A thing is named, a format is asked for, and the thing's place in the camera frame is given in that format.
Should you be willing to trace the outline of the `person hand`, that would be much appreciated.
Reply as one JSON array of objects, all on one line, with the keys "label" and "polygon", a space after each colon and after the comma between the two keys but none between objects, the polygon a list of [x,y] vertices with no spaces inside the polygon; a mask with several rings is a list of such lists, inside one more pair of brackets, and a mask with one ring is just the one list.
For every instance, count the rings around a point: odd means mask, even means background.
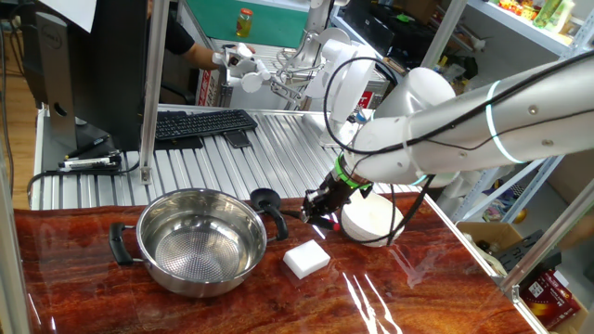
[{"label": "person hand", "polygon": [[236,67],[242,60],[251,59],[255,54],[255,49],[243,43],[223,45],[220,54],[222,56],[222,65],[226,68],[232,68]]}]

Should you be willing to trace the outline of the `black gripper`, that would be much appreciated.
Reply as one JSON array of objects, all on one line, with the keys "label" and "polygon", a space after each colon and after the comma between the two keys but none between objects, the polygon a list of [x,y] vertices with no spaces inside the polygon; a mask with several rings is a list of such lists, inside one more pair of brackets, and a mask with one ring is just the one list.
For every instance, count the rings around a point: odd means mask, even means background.
[{"label": "black gripper", "polygon": [[338,210],[357,190],[369,193],[371,183],[358,176],[331,170],[322,186],[307,189],[301,207],[301,220],[321,228],[340,228]]}]

